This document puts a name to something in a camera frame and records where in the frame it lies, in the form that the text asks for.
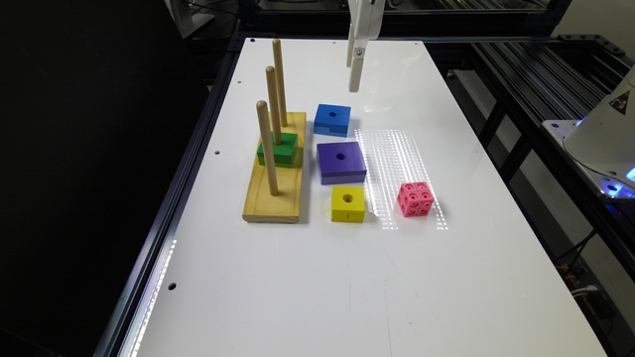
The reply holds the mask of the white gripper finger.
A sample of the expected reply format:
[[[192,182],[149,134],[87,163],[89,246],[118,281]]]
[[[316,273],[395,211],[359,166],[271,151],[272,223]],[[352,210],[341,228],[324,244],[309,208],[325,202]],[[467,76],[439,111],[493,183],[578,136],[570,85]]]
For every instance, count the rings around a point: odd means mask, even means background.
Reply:
[[[348,32],[348,41],[347,41],[347,57],[346,57],[346,66],[351,68],[352,60],[353,60],[353,52],[355,46],[355,37],[354,37],[354,25],[352,23],[349,24],[349,32]]]
[[[361,74],[363,69],[365,49],[354,47],[352,66],[350,68],[350,76],[348,82],[348,90],[357,92],[359,90]]]

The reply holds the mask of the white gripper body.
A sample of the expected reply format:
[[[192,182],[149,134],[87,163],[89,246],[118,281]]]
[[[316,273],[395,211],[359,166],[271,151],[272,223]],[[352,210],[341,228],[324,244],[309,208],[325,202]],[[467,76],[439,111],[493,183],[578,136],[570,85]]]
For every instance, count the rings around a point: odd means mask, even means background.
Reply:
[[[350,13],[349,43],[354,48],[365,48],[369,41],[379,37],[385,0],[348,0]]]

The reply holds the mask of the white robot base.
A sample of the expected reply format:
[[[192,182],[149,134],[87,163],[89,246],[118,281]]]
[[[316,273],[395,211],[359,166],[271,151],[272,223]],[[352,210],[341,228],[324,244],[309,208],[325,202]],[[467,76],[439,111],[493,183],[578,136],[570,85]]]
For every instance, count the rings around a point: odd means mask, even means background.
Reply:
[[[634,71],[585,117],[547,120],[543,128],[607,201],[634,200]]]

